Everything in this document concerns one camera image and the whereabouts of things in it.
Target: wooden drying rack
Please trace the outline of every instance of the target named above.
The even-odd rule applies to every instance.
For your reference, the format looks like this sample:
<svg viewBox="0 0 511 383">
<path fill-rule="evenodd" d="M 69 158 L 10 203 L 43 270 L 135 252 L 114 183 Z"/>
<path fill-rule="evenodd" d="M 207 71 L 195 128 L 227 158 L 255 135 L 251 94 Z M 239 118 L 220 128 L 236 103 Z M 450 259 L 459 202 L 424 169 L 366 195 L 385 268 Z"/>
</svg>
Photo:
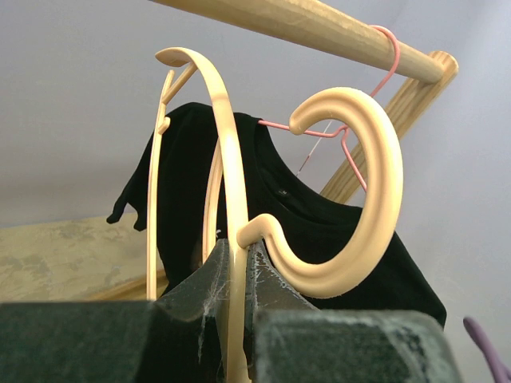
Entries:
<svg viewBox="0 0 511 383">
<path fill-rule="evenodd" d="M 156 0 L 193 14 L 205 16 L 246 30 L 304 45 L 380 69 L 390 69 L 394 51 L 387 37 L 350 16 L 316 0 Z M 450 54 L 424 54 L 400 42 L 401 59 L 396 73 L 409 77 L 385 110 L 398 138 L 405 135 L 442 90 L 458 73 Z M 366 177 L 360 144 L 351 151 L 358 169 Z M 347 161 L 327 182 L 321 195 L 345 203 L 360 187 Z M 164 275 L 158 278 L 165 285 Z M 145 277 L 94 295 L 93 299 L 142 298 Z"/>
</svg>

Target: plastic hanger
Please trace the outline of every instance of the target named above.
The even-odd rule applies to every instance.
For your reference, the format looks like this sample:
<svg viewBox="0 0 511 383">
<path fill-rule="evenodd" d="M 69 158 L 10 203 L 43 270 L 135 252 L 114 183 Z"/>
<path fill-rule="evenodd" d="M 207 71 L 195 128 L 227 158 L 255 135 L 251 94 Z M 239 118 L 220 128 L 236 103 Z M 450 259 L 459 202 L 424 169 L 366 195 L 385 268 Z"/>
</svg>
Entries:
<svg viewBox="0 0 511 383">
<path fill-rule="evenodd" d="M 242 247 L 264 238 L 280 274 L 297 291 L 315 298 L 341 295 L 369 275 L 388 247 L 402 199 L 401 150 L 394 127 L 382 107 L 359 90 L 328 89 L 303 102 L 291 115 L 289 126 L 291 132 L 301 134 L 313 124 L 332 118 L 346 121 L 357 134 L 366 155 L 367 174 L 372 185 L 348 244 L 330 261 L 313 265 L 293 253 L 282 227 L 272 215 L 258 215 L 237 235 Z M 215 244 L 216 205 L 222 174 L 222 156 L 218 150 L 217 147 L 204 209 L 204 261 Z"/>
<path fill-rule="evenodd" d="M 370 93 L 370 96 L 374 97 L 380 91 L 380 89 L 389 81 L 389 79 L 392 77 L 392 75 L 395 73 L 396 69 L 398 68 L 399 59 L 401 57 L 401 48 L 399 47 L 398 39 L 387 28 L 385 28 L 383 26 L 372 26 L 372 27 L 375 28 L 376 30 L 379 30 L 380 32 L 384 33 L 390 39 L 390 42 L 392 43 L 392 46 L 394 47 L 394 64 L 390 68 L 387 75 L 383 78 L 383 80 L 381 80 L 380 83 L 376 86 L 376 88 L 374 88 L 374 90 Z M 270 122 L 270 121 L 266 121 L 266 120 L 260 120 L 258 123 L 261 125 L 266 125 L 266 126 L 272 127 L 272 128 L 278 128 L 278 129 L 282 129 L 282 130 L 290 130 L 289 126 L 287 126 L 287 125 L 277 124 L 275 122 Z M 366 181 L 363 179 L 363 176 L 360 173 L 359 169 L 357 168 L 356 163 L 353 161 L 353 158 L 351 158 L 350 150 L 347 147 L 346 140 L 348 137 L 349 127 L 346 124 L 339 127 L 333 133 L 326 133 L 326 131 L 325 132 L 315 132 L 312 130 L 307 130 L 306 132 L 303 133 L 303 134 L 307 134 L 309 136 L 319 137 L 319 139 L 316 142 L 316 144 L 314 145 L 314 147 L 312 148 L 312 150 L 309 152 L 307 157 L 305 158 L 305 161 L 300 166 L 297 175 L 302 171 L 305 164 L 311 158 L 312 153 L 315 150 L 315 148 L 317 147 L 319 141 L 322 138 L 337 137 L 341 131 L 344 131 L 343 137 L 341 138 L 341 147 L 343 148 L 344 155 L 346 156 L 348 163 L 350 164 L 351 168 L 353 169 L 353 172 L 355 173 L 357 180 L 359 181 L 360 185 L 362 186 L 362 189 L 366 192 L 366 190 L 367 190 Z"/>
<path fill-rule="evenodd" d="M 243 351 L 245 270 L 247 249 L 236 241 L 236 232 L 248 221 L 247 197 L 240 144 L 236 124 L 227 90 L 213 64 L 200 53 L 185 48 L 168 48 L 156 54 L 156 58 L 166 65 L 180 67 L 190 63 L 174 84 L 173 71 L 169 71 L 160 97 L 156 126 L 153 137 L 151 163 L 149 166 L 148 195 L 148 299 L 156 299 L 156 197 L 158 164 L 160 162 L 161 136 L 172 123 L 165 115 L 166 105 L 195 73 L 202 74 L 211 98 L 216 126 L 218 127 L 221 155 L 228 158 L 225 172 L 225 193 L 228 212 L 228 241 L 230 250 L 229 302 L 224 308 L 227 315 L 221 323 L 220 344 L 225 363 L 228 383 L 249 382 L 247 359 Z"/>
</svg>

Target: pink hanger hook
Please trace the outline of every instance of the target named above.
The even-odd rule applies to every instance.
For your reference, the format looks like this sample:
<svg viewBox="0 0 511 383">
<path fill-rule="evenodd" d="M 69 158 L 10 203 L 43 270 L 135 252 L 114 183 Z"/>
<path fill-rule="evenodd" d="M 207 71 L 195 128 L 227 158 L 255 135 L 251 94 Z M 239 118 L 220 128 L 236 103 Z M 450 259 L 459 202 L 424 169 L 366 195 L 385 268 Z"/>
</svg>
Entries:
<svg viewBox="0 0 511 383">
<path fill-rule="evenodd" d="M 372 27 L 375 28 L 376 30 L 379 30 L 380 32 L 384 33 L 390 39 L 390 41 L 392 42 L 392 46 L 394 47 L 394 64 L 390 68 L 389 73 L 383 78 L 383 80 L 380 81 L 380 83 L 376 86 L 376 88 L 374 88 L 374 90 L 370 93 L 370 96 L 374 97 L 376 95 L 376 93 L 378 93 L 380 91 L 380 89 L 389 81 L 389 79 L 392 77 L 392 75 L 395 73 L 396 69 L 398 68 L 399 59 L 401 57 L 401 49 L 399 48 L 398 39 L 387 28 L 385 28 L 383 26 L 372 26 Z M 270 126 L 272 128 L 289 130 L 289 126 L 287 126 L 287 125 L 276 124 L 275 122 L 270 122 L 270 121 L 266 121 L 266 120 L 260 120 L 259 124 Z M 353 161 L 353 158 L 351 158 L 350 151 L 346 144 L 348 128 L 349 127 L 347 125 L 342 125 L 333 133 L 326 133 L 326 132 L 321 133 L 321 132 L 315 132 L 312 130 L 307 130 L 304 134 L 307 134 L 309 136 L 319 137 L 319 139 L 321 140 L 322 138 L 334 138 L 334 137 L 338 136 L 339 133 L 343 130 L 344 134 L 343 134 L 343 137 L 341 138 L 341 146 L 343 148 L 343 152 L 346 155 L 348 163 L 353 168 L 353 172 L 355 173 L 358 181 L 362 185 L 362 188 L 364 189 L 364 191 L 366 191 L 367 190 L 366 181 L 363 179 L 362 174 L 358 170 L 356 163 Z M 307 163 L 307 161 L 309 161 L 316 146 L 317 146 L 317 143 L 315 144 L 315 146 L 313 147 L 311 152 L 307 155 L 307 158 L 305 159 L 302 166 L 298 170 L 298 173 L 300 173 L 302 171 L 302 169 L 305 166 L 305 164 Z"/>
</svg>

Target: purple hanger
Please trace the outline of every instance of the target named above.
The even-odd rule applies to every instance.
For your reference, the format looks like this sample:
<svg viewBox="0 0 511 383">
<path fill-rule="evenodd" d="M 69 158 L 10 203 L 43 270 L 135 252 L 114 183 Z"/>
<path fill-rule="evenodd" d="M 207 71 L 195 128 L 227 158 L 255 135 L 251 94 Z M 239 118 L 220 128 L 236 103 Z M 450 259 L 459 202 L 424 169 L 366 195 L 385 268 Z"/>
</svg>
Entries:
<svg viewBox="0 0 511 383">
<path fill-rule="evenodd" d="M 477 345 L 477 347 L 479 347 L 485 356 L 495 383 L 509 383 L 509 381 L 511 381 L 511 369 L 502 363 L 497 351 L 489 341 L 485 331 L 479 323 L 477 323 L 473 318 L 465 317 L 463 318 L 463 325 L 473 342 Z"/>
</svg>

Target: black shirt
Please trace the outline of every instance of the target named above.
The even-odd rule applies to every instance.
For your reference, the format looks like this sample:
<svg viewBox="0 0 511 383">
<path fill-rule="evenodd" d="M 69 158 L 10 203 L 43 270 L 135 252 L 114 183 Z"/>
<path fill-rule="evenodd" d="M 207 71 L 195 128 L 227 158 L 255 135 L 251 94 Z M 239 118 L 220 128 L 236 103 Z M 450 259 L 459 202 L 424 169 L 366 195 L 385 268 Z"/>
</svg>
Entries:
<svg viewBox="0 0 511 383">
<path fill-rule="evenodd" d="M 169 286 L 192 272 L 191 257 L 201 238 L 209 168 L 218 134 L 212 107 L 182 105 L 168 114 L 170 128 L 161 144 L 157 204 L 157 246 Z M 290 248 L 303 261 L 323 263 L 347 244 L 362 208 L 331 202 L 296 178 L 280 158 L 258 118 L 235 113 L 245 174 L 249 219 L 274 215 Z M 135 229 L 146 228 L 152 138 L 107 219 L 114 223 L 127 203 L 138 213 Z M 225 193 L 218 209 L 219 238 L 227 238 Z M 353 290 L 329 299 L 308 298 L 320 309 L 417 310 L 446 322 L 446 309 L 401 240 L 394 233 L 382 259 Z"/>
</svg>

